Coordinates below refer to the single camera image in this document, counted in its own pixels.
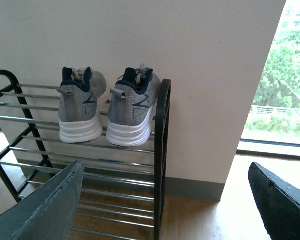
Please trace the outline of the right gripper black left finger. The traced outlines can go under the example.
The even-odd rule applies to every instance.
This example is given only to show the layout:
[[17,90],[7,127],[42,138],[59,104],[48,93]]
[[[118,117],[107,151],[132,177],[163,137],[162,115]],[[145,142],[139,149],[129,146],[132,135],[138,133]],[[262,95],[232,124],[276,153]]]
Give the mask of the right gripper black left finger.
[[0,215],[0,240],[64,240],[81,196],[84,165],[76,160]]

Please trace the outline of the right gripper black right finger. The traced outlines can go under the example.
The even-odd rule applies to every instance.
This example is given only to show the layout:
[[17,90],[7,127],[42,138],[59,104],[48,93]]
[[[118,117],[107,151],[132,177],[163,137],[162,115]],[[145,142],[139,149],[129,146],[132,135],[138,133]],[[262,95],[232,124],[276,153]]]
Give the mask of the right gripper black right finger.
[[264,227],[272,240],[300,240],[300,190],[257,162],[248,180]]

